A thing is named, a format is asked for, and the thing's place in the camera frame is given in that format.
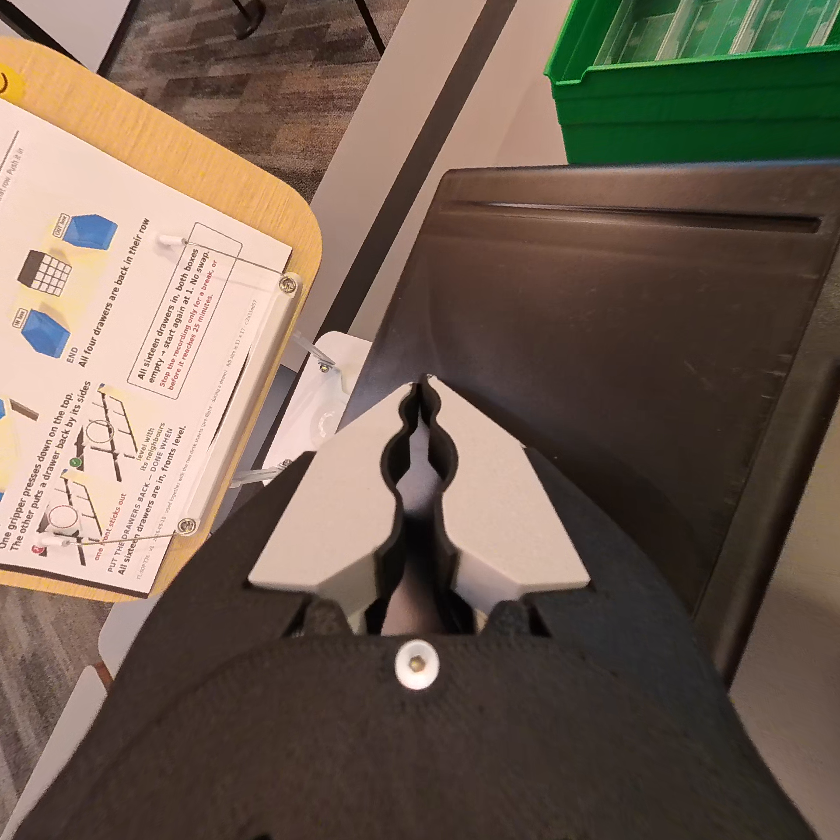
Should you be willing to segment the black tape strip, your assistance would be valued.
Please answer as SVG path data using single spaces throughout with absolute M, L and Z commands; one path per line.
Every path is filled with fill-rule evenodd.
M 305 337 L 351 331 L 515 5 L 406 5 L 311 201 L 323 254 Z

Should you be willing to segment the printed instruction sheet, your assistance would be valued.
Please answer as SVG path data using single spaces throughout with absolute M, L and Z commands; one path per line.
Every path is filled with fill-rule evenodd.
M 151 593 L 294 313 L 291 248 L 2 102 L 2 572 Z

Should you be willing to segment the clear plastic drawer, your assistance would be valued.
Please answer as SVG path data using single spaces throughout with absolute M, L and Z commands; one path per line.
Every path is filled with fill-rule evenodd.
M 838 1 L 751 1 L 729 54 L 825 46 L 838 10 Z
M 687 60 L 749 53 L 766 6 L 765 1 L 693 2 L 677 58 Z
M 673 27 L 680 1 L 622 1 L 606 31 L 595 66 L 654 61 Z

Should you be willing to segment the black drawer cabinet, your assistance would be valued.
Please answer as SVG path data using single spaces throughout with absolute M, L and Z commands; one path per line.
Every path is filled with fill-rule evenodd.
M 342 424 L 435 374 L 657 565 L 730 686 L 838 401 L 838 159 L 445 173 Z

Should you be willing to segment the white document stand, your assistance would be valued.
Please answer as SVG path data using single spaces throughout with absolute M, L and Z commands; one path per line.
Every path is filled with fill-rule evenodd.
M 287 402 L 275 416 L 273 432 L 262 441 L 261 455 L 249 469 L 237 468 L 228 489 L 265 486 L 298 456 L 330 439 L 338 430 L 372 346 L 372 341 L 338 331 L 310 341 L 295 329 L 290 341 L 307 359 L 287 390 Z

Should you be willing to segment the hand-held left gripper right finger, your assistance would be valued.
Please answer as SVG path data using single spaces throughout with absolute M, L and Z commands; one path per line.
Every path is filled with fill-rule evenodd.
M 531 593 L 584 589 L 591 576 L 526 448 L 434 375 L 422 381 L 438 579 L 489 615 Z

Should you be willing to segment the black metal frame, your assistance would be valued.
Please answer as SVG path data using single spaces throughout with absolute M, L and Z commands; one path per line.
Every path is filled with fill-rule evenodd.
M 122 17 L 114 29 L 113 35 L 108 42 L 102 58 L 96 63 L 95 71 L 100 75 L 107 72 L 114 61 L 117 51 L 124 40 L 124 36 L 133 19 L 134 12 L 139 2 L 128 2 L 124 8 Z M 234 14 L 234 35 L 237 40 L 244 40 L 252 36 L 261 26 L 266 16 L 265 2 L 232 2 L 235 8 Z M 355 1 L 359 14 L 364 21 L 364 25 L 371 41 L 376 48 L 379 56 L 385 53 L 385 42 L 376 25 L 375 19 L 364 1 Z M 74 56 L 66 46 L 62 45 L 57 38 L 50 32 L 40 26 L 32 17 L 26 14 L 23 8 L 15 2 L 2 1 L 1 2 L 1 17 L 2 24 L 6 29 L 11 30 L 17 36 L 32 41 L 38 45 L 52 49 L 58 54 L 82 64 L 82 61 Z

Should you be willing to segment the green plastic bin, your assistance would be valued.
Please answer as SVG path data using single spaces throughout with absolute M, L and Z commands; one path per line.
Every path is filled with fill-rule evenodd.
M 620 2 L 572 2 L 545 67 L 568 163 L 838 158 L 839 10 L 822 47 L 678 59 L 680 1 L 656 60 L 595 66 Z

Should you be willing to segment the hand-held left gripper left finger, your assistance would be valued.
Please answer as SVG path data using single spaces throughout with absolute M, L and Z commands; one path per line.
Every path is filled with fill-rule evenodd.
M 337 603 L 380 634 L 405 566 L 397 484 L 411 465 L 417 384 L 404 384 L 313 454 L 248 582 Z

